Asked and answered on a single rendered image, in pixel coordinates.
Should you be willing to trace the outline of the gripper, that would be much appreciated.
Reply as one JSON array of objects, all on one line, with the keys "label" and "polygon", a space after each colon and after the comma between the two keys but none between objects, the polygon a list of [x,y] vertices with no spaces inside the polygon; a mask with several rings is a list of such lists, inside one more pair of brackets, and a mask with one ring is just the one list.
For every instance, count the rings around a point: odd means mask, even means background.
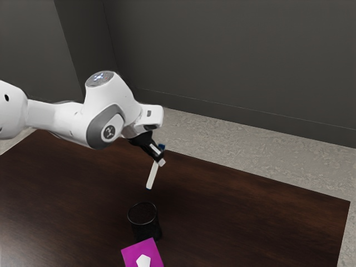
[{"label": "gripper", "polygon": [[138,146],[142,148],[145,152],[152,152],[156,156],[153,157],[153,160],[160,166],[163,167],[166,164],[164,156],[162,154],[162,150],[160,147],[153,142],[152,139],[152,131],[146,131],[144,133],[139,134],[136,137],[128,139],[128,142],[131,145]]}]

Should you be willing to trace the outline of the black mesh pen holder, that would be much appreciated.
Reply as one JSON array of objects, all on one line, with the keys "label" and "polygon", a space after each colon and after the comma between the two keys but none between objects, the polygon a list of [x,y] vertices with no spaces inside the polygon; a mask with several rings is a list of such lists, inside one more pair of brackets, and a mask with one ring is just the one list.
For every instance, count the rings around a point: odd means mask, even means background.
[{"label": "black mesh pen holder", "polygon": [[139,243],[153,238],[154,242],[162,239],[157,207],[151,202],[139,202],[129,208],[127,219],[130,222],[133,238]]}]

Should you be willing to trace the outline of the white pen with blue cap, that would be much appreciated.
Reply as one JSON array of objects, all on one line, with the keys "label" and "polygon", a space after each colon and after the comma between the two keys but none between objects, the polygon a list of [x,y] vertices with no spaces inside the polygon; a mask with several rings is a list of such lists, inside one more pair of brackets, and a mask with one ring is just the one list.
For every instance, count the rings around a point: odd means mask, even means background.
[{"label": "white pen with blue cap", "polygon": [[151,168],[149,177],[147,179],[147,183],[146,183],[146,188],[148,190],[152,189],[152,186],[154,184],[154,180],[155,180],[156,174],[158,172],[158,169],[159,169],[159,165],[154,161],[153,164],[152,164],[152,168]]}]

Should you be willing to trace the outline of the magenta carton with white print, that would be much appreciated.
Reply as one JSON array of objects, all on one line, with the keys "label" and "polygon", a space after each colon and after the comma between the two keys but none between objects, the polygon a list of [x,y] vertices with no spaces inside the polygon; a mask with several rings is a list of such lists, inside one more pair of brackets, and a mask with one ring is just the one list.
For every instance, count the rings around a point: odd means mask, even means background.
[{"label": "magenta carton with white print", "polygon": [[121,250],[125,267],[164,267],[153,238]]}]

